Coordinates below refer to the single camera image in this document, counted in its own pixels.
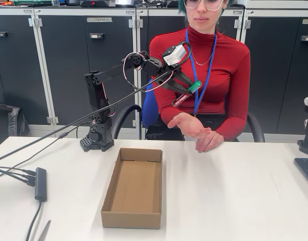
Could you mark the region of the woman's right hand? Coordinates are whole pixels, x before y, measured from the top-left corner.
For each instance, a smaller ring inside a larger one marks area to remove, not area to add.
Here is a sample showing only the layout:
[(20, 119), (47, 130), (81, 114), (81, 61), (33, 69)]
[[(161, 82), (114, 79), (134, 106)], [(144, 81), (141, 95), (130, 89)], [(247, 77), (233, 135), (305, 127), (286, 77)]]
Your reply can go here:
[(168, 128), (178, 127), (185, 137), (194, 139), (204, 138), (213, 133), (210, 128), (204, 128), (203, 124), (194, 116), (182, 112), (168, 123)]

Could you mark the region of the woman's left hand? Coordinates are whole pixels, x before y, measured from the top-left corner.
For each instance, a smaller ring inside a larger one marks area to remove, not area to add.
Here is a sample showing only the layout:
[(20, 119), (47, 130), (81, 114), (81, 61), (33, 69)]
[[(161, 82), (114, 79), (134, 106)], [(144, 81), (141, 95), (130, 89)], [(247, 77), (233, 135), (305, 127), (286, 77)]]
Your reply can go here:
[(216, 131), (209, 131), (206, 136), (196, 140), (195, 149), (199, 152), (208, 152), (224, 142), (224, 137)]

